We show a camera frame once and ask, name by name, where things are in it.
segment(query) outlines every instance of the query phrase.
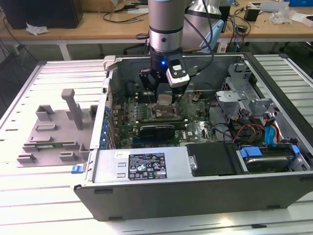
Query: warning label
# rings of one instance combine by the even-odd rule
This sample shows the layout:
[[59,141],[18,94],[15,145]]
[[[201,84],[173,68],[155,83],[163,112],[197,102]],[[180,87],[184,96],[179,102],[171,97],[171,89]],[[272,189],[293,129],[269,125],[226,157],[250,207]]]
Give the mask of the warning label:
[[166,179],[164,153],[129,155],[128,178],[130,180]]

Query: power cable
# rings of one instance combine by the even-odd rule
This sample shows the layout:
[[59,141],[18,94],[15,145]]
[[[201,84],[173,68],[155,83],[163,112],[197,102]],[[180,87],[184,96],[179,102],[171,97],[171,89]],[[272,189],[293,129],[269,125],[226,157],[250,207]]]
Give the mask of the power cable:
[[3,24],[4,24],[5,28],[6,28],[6,30],[8,31],[8,33],[11,35],[11,37],[12,37],[18,44],[20,44],[20,45],[28,52],[28,54],[29,54],[31,57],[33,57],[33,59],[34,59],[36,62],[38,62],[37,58],[36,58],[32,53],[30,53],[30,52],[27,50],[27,48],[26,48],[24,45],[22,45],[22,43],[20,43],[19,40],[17,40],[17,39],[13,36],[13,34],[11,33],[11,31],[9,30],[9,27],[8,27],[7,24],[5,23],[5,20],[6,20],[6,17],[4,17],[4,18],[2,19]]

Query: black plastic cover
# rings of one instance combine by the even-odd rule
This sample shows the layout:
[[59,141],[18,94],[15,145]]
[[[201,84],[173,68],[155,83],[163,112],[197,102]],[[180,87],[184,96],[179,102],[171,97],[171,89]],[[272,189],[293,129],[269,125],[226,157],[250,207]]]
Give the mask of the black plastic cover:
[[197,169],[193,176],[240,175],[236,145],[227,143],[196,143],[186,145],[188,155],[194,156]]

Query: robotic arm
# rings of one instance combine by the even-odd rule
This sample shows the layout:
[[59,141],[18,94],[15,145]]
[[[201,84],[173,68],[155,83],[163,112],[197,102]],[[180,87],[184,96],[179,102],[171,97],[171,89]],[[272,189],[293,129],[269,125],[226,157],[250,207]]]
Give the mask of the robotic arm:
[[[159,84],[169,83],[173,92],[172,102],[184,94],[190,82],[181,50],[185,10],[190,2],[149,0],[151,67],[142,70],[139,77],[144,87],[154,92],[156,97]],[[149,75],[155,80],[154,83],[150,82]]]

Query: electronic device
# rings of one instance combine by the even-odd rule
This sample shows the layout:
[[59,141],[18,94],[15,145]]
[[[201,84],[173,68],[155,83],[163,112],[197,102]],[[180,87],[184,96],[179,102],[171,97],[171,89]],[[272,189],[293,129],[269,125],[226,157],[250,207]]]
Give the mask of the electronic device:
[[25,29],[26,22],[48,28],[76,28],[83,17],[80,0],[0,0],[14,29]]
[[239,24],[239,25],[237,26],[237,30],[238,30],[238,32],[240,32],[240,33],[245,33],[245,32],[247,31],[247,29],[248,29],[248,27],[245,26],[245,25]]
[[260,8],[247,7],[244,19],[246,21],[255,22],[259,16],[260,11]]
[[[215,57],[174,103],[170,84],[154,96],[138,78],[149,56],[105,58],[85,180],[74,187],[95,219],[286,208],[313,190],[310,124],[250,53]],[[183,57],[188,69],[209,58]]]

